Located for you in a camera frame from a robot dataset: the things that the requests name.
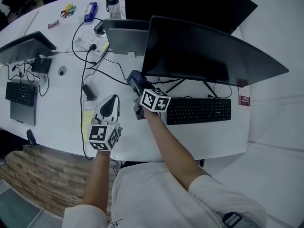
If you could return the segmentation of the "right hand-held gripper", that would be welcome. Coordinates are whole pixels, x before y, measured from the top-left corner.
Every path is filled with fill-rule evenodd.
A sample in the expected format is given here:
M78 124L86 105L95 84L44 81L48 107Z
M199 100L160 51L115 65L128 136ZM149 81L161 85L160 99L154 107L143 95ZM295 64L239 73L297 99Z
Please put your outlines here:
M138 98L134 101L134 112L138 120L144 119L144 109L153 113L164 113L167 111L171 97L163 91L154 89L151 82L145 81L139 83L136 79L131 79L130 87Z

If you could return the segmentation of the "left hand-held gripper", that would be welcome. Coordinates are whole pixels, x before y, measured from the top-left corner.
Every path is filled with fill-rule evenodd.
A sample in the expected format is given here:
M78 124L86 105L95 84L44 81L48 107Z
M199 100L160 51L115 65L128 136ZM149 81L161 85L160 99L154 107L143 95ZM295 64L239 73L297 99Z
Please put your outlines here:
M111 95L95 108L94 118L87 129L87 142L97 151L111 152L121 136L122 127L118 123L120 99Z

